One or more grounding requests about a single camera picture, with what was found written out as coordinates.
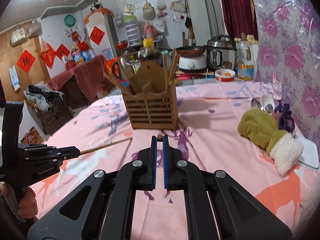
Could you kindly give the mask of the person left hand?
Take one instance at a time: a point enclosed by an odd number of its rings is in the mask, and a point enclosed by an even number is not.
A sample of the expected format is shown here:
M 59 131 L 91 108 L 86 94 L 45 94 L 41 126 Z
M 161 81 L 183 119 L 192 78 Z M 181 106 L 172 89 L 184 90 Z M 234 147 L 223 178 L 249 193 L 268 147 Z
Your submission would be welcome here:
M 1 207 L 3 212 L 6 212 L 11 219 L 21 217 L 23 219 L 31 219 L 33 222 L 37 221 L 36 215 L 38 214 L 38 205 L 36 201 L 36 194 L 30 187 L 27 188 L 24 197 L 20 200 L 18 210 L 12 211 L 11 207 L 7 204 L 4 197 L 9 194 L 7 185 L 1 182 Z

